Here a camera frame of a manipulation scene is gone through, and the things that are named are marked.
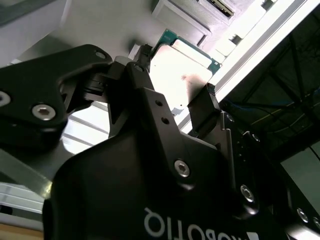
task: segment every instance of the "printed logo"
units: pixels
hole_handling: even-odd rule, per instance
[[[147,215],[144,218],[144,228],[146,232],[154,238],[160,238],[167,232],[168,240],[194,240],[193,236],[195,232],[198,232],[198,236],[201,236],[201,240],[242,240],[240,237],[228,235],[224,232],[216,232],[212,229],[203,230],[201,227],[195,224],[188,226],[187,231],[183,232],[182,221],[177,220],[177,236],[173,236],[172,233],[172,220],[170,217],[165,220],[156,212],[152,212],[149,208],[144,209]],[[159,228],[152,230],[150,227],[150,220],[154,218],[159,222]],[[256,232],[247,232],[248,239],[243,240],[259,240],[259,236]]]

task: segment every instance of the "black mounting arm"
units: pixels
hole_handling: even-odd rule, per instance
[[[317,213],[286,172],[206,88],[189,105],[194,138],[179,131],[139,61],[112,63],[96,46],[0,76],[1,171],[46,199],[45,240],[286,240],[292,229],[319,231],[299,218],[297,207]],[[92,101],[109,104],[110,137],[70,156],[60,142],[67,117]]]

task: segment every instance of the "screw hole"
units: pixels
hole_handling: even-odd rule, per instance
[[[101,59],[106,59],[106,56],[102,52],[96,51],[95,55]]]
[[[169,120],[167,119],[167,118],[165,118],[165,117],[162,117],[161,118],[161,120],[162,120],[162,122],[164,123],[164,124],[169,124],[170,122],[169,122]]]
[[[162,102],[160,102],[160,101],[158,101],[158,100],[155,101],[155,104],[157,104],[157,105],[160,106],[160,107],[163,106]]]

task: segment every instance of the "silver bolt head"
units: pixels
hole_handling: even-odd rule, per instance
[[[102,52],[97,51],[95,55],[101,59],[106,59],[106,56]]]
[[[254,140],[256,140],[257,142],[260,142],[260,139],[258,138],[258,136],[257,136],[257,135],[252,134],[252,137],[253,137],[253,139],[254,139]]]
[[[10,96],[4,91],[0,91],[0,107],[3,107],[11,102]]]
[[[56,111],[49,105],[39,104],[32,108],[32,114],[43,121],[49,121],[56,116]]]
[[[313,218],[313,222],[314,222],[314,224],[316,225],[316,227],[317,227],[318,229],[320,229],[320,221],[319,221],[319,219],[316,218],[316,217],[314,217],[314,218]]]
[[[249,203],[253,203],[255,201],[255,197],[254,197],[253,193],[251,192],[251,190],[246,185],[242,185],[240,187],[240,191],[241,191],[242,195],[244,196],[244,198]]]
[[[230,122],[235,122],[234,118],[230,114],[227,114],[226,117],[230,120]]]
[[[302,211],[301,208],[298,208],[296,210],[296,212],[298,213],[299,217],[301,218],[302,221],[304,221],[305,223],[309,222],[309,219],[307,217],[307,215],[304,213],[304,211]]]
[[[182,160],[175,161],[174,168],[178,172],[178,174],[183,178],[186,178],[190,175],[190,169],[188,165]]]

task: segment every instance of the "black cable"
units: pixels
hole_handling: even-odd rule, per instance
[[[279,122],[283,123],[284,125],[286,125],[292,132],[294,132],[296,135],[298,135],[299,133],[294,130],[289,124],[287,124],[286,122],[284,122],[281,118],[275,116],[274,114],[272,114],[271,112],[263,109],[263,108],[260,108],[260,107],[252,107],[254,109],[259,109],[260,111],[263,111],[271,116],[273,116],[275,119],[277,119]],[[320,161],[320,157],[318,156],[318,154],[316,153],[316,151],[309,145],[308,148],[313,152],[313,154],[316,156],[316,158]]]

